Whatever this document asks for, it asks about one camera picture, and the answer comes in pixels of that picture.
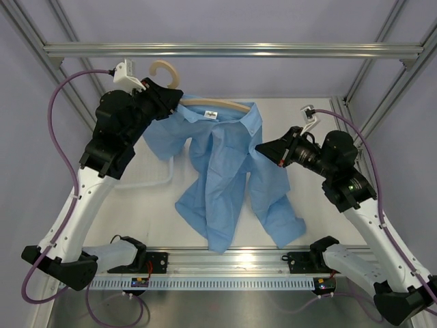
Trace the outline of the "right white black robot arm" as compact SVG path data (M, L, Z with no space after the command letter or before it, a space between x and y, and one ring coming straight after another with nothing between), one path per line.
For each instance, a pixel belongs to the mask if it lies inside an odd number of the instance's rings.
M358 150L348 133L331 131L318 145L311 133L293 126L281 138L255 149L279 167L297 163L323 177L325 196L359 231L380 265L355 256L328 236L311 245L313 269L345 275L372 297L382 317L395 326L435 303L436 276L414 257L380 210L380 198L354 166Z

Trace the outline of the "light blue shirt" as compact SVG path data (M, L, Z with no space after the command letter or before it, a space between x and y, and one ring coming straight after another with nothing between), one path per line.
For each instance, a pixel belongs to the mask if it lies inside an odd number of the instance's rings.
M283 248L306 232L287 197L290 183L280 168L255 147L262 143L262 117L254 102L249 112L202 105L179 105L167 119L151 123L143 138L162 161L188 155L198 178L175 203L180 216L208 242L225 252L232 244L245 195L261 226Z

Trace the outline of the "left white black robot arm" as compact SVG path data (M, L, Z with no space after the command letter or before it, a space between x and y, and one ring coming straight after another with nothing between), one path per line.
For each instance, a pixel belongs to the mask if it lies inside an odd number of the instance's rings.
M149 78L140 86L141 91L112 90L101 97L92 138L73 173L72 200L39 244L26 246L21 255L76 291L98 273L113 269L137 273L147 263L146 245L129 236L103 246L84 245L102 203L134 158L135 144L154 120L166 119L176 110L184 94Z

